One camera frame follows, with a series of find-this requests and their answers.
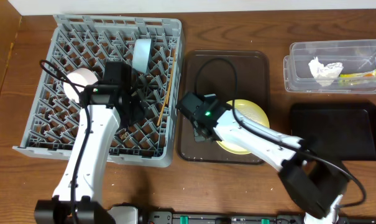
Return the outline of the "yellow plate with crumbs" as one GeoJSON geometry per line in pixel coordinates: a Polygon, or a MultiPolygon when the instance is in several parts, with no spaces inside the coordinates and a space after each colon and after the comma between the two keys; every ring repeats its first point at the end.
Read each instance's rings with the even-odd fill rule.
{"type": "MultiPolygon", "coordinates": [[[[257,104],[248,101],[248,100],[235,100],[235,108],[242,113],[247,118],[255,121],[256,123],[261,124],[267,128],[270,127],[270,123],[268,117],[264,110],[258,106],[257,104]]],[[[217,144],[223,148],[225,151],[230,152],[232,154],[237,155],[246,155],[250,154],[250,152],[243,147],[237,146],[235,144],[225,142],[225,141],[217,141],[217,144]]]]}

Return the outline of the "pink bowl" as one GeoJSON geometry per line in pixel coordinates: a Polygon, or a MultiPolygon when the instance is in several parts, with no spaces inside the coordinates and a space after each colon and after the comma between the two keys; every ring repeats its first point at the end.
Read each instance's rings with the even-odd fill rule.
{"type": "MultiPolygon", "coordinates": [[[[79,93],[84,90],[86,85],[92,85],[98,81],[98,78],[94,72],[87,68],[76,69],[75,71],[69,73],[67,78],[75,84],[79,93]]],[[[69,100],[73,100],[76,103],[80,102],[80,97],[69,83],[63,83],[63,90],[69,100]]]]}

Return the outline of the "light blue bowl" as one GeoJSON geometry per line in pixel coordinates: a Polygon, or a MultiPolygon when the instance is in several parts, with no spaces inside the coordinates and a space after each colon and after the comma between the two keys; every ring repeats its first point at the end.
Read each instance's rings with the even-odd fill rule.
{"type": "Polygon", "coordinates": [[[140,73],[148,73],[151,59],[152,39],[137,39],[134,45],[132,68],[140,73]]]}

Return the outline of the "white napkin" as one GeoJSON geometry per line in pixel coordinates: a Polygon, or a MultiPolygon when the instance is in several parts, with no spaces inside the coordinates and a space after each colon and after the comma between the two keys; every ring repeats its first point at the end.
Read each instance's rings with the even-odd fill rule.
{"type": "Polygon", "coordinates": [[[308,66],[315,81],[323,87],[330,86],[344,68],[341,62],[324,65],[319,62],[318,57],[312,59],[308,66]]]}

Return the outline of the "green snack wrapper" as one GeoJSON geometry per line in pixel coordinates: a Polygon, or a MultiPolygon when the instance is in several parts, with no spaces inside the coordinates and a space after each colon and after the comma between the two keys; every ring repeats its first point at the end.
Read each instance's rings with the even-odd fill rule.
{"type": "Polygon", "coordinates": [[[376,69],[369,72],[341,74],[338,84],[340,86],[364,85],[376,82],[376,69]]]}

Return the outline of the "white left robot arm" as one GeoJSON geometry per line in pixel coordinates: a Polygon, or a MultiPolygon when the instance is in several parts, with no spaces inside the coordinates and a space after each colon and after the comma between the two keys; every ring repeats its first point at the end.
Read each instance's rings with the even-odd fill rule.
{"type": "Polygon", "coordinates": [[[103,78],[84,86],[70,80],[48,60],[40,67],[69,84],[78,95],[81,110],[78,134],[61,181],[50,200],[38,200],[37,223],[147,223],[141,209],[122,203],[109,210],[102,206],[102,187],[111,143],[118,130],[143,120],[147,108],[132,83],[138,71],[125,62],[109,61],[103,78]]]}

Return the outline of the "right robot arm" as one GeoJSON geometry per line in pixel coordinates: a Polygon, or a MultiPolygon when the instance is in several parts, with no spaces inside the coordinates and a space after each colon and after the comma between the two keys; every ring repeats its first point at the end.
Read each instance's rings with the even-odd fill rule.
{"type": "Polygon", "coordinates": [[[362,205],[367,199],[363,184],[341,161],[316,152],[305,139],[253,121],[238,111],[235,103],[194,90],[185,93],[176,108],[191,123],[197,142],[229,142],[271,165],[309,223],[337,222],[349,182],[358,186],[362,197],[348,207],[362,205]]]}

